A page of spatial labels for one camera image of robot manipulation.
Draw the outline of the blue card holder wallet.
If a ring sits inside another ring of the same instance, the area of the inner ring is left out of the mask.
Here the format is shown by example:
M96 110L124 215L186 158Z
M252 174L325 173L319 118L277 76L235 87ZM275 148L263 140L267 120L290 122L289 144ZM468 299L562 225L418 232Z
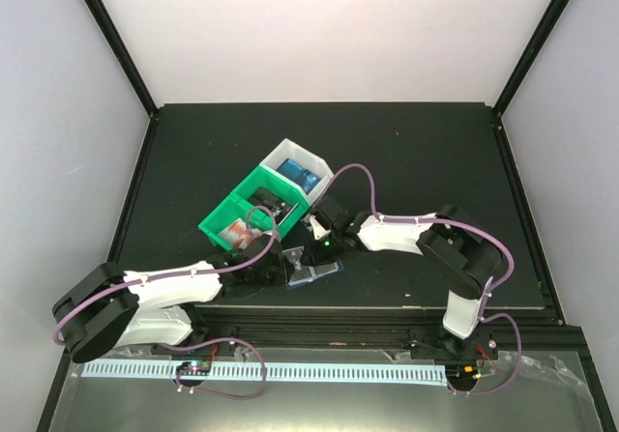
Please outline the blue card holder wallet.
M283 256L291 263L294 270L287 279L286 288L296 289L301 286L313 283L314 281L324 278L331 274L337 274L344 270L344 266L340 260L319 266L308 266L301 263L304 248L297 246L286 249Z

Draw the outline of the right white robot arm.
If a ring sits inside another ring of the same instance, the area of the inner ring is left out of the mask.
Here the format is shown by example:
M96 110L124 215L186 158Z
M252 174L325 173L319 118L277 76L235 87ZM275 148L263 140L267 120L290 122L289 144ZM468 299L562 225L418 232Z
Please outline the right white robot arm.
M421 216L352 215L327 196L305 223L312 233L300 259L305 266L323 266L357 251L413 253L433 264L448 287L439 343L452 358L474 347L473 332L484 320L493 289L515 269L509 249L453 205Z

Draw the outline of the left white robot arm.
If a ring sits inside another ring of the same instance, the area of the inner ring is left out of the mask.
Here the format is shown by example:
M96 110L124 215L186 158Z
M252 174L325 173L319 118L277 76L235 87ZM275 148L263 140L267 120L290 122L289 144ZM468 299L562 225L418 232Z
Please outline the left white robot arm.
M187 305L284 286L294 272L270 234L244 249L175 269L124 271L106 262L54 304L52 339L75 363L96 360L124 345L172 345L195 354L206 346L208 332L193 320Z

